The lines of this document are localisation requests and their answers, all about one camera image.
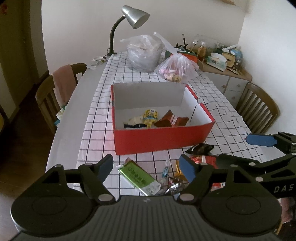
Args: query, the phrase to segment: green snack package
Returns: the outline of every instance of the green snack package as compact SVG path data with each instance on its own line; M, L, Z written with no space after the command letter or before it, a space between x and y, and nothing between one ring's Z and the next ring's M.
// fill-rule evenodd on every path
M124 164L118 171L146 196L153 196L160 190L160 183L154 180L153 177L139 167L133 160Z

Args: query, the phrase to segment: white tablecloth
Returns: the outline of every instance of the white tablecloth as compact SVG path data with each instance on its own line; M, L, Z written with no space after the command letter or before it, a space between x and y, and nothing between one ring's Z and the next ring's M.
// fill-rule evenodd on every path
M260 162L265 161L260 147L249 145L245 138L250 130L242 117L235 111L225 96L214 86L213 82L202 71L199 77L189 83L196 93L199 103L204 103L216 123L205 143L214 145L211 151L215 154L229 154L239 157L252 158ZM165 160L172 161L169 175L176 171L175 161L188 147L162 150L149 153L137 153L117 156L114 148L112 127L111 85L127 82L164 82L156 73L139 73L129 69L127 53L112 55L108 60L102 77L98 83L91 103L87 122L78 155L76 168L86 162L96 163L107 154L114 158L114 167L104 182L106 188L118 198L119 195L140 195L130 183L119 176L117 165L122 164L127 157L131 158L145 171L159 180L165 166ZM80 190L79 184L74 188Z

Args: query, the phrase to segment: plastic bag handle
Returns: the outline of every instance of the plastic bag handle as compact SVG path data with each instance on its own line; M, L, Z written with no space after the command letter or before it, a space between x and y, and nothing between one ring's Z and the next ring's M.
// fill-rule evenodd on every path
M159 33L154 32L153 35L159 38L163 42L167 51L171 52L172 54L178 54L175 48L168 42L168 40L162 37Z

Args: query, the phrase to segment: open box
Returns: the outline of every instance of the open box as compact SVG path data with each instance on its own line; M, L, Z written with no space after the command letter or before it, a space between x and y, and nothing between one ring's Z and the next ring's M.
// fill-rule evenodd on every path
M175 149L205 141L215 120L192 89L181 83L119 83L111 86L112 123L117 155ZM188 117L186 126L124 129L124 122L155 109L161 119L170 109Z

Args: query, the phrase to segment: tied plastic bag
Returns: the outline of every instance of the tied plastic bag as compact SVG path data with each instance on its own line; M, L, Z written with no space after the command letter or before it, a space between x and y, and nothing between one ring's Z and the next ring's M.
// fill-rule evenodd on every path
M159 33L155 32L154 35L163 42L165 49L173 54L163 61L154 72L159 73L168 81L178 83L187 83L189 80L198 77L196 69L199 67L197 63L177 53L177 50Z
M149 35L134 36L122 39L127 45L130 68L141 72L153 72L160 59L163 44Z

